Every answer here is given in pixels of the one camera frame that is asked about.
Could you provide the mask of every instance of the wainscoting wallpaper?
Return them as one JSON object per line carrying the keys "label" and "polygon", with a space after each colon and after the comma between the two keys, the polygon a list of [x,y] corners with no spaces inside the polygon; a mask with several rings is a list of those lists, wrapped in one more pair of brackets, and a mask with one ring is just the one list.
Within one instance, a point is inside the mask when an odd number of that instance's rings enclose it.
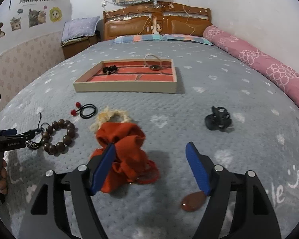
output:
{"label": "wainscoting wallpaper", "polygon": [[62,32],[22,43],[0,56],[0,111],[24,87],[64,60]]}

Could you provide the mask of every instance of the human hand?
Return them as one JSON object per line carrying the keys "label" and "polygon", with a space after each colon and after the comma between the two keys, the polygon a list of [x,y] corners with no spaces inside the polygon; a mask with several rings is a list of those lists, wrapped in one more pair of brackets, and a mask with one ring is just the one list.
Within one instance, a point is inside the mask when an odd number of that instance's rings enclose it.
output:
{"label": "human hand", "polygon": [[8,193],[7,181],[6,181],[6,178],[8,176],[8,172],[5,169],[6,167],[7,167],[7,163],[6,163],[6,161],[3,160],[2,169],[0,171],[0,175],[1,175],[0,192],[1,192],[1,194],[4,194],[4,195],[6,195]]}

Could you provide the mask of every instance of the white wall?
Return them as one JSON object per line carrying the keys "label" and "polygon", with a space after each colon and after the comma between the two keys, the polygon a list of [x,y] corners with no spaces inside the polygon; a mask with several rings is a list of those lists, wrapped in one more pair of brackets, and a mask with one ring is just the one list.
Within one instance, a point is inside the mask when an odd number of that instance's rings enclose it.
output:
{"label": "white wall", "polygon": [[[71,0],[72,19],[103,15],[103,0]],[[299,72],[297,0],[165,0],[209,7],[212,23]],[[108,4],[106,10],[119,8]]]}
{"label": "white wall", "polygon": [[[10,10],[9,3],[10,0],[4,0],[0,6],[0,22],[4,24],[1,30],[6,34],[0,38],[0,55],[23,42],[53,32],[62,31],[64,23],[71,19],[70,0],[50,0],[49,2],[39,1],[31,3],[20,3],[20,0],[12,0]],[[53,7],[59,7],[62,11],[62,19],[54,23],[50,20],[49,16],[50,9]],[[23,9],[23,13],[18,14],[18,9]],[[46,23],[29,28],[29,9],[45,11]],[[21,29],[12,31],[10,20],[13,17],[21,17]]]}

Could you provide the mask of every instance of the wall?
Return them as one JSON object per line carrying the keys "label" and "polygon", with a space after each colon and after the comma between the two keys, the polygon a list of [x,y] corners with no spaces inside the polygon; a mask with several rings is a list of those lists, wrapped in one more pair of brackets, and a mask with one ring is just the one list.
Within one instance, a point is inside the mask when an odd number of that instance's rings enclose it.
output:
{"label": "wall", "polygon": [[64,60],[61,37],[62,31],[49,33],[0,56],[0,111],[29,83]]}
{"label": "wall", "polygon": [[[71,0],[72,19],[103,15],[103,0]],[[212,23],[299,72],[297,0],[165,0],[209,7]],[[119,8],[108,3],[106,10]]]}
{"label": "wall", "polygon": [[[50,10],[59,8],[62,12],[62,17],[51,20]],[[32,27],[29,27],[29,12],[41,11],[40,21],[34,19]],[[12,30],[10,25],[11,19],[18,20],[21,18],[21,28]],[[27,0],[4,0],[0,6],[0,23],[3,23],[1,31],[5,36],[0,38],[0,55],[4,52],[30,41],[34,38],[47,35],[49,33],[62,31],[64,23],[71,19],[70,0],[49,0],[49,1],[27,1]]]}

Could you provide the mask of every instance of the wooden nightstand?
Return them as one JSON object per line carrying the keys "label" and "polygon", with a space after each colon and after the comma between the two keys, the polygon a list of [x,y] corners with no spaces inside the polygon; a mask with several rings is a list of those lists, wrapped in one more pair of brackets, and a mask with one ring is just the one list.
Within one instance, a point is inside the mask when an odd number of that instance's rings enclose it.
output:
{"label": "wooden nightstand", "polygon": [[63,49],[64,58],[68,59],[72,56],[75,56],[77,53],[80,53],[84,49],[98,43],[101,41],[98,35],[82,37],[79,40],[75,39],[71,42],[68,42],[64,45],[61,45]]}

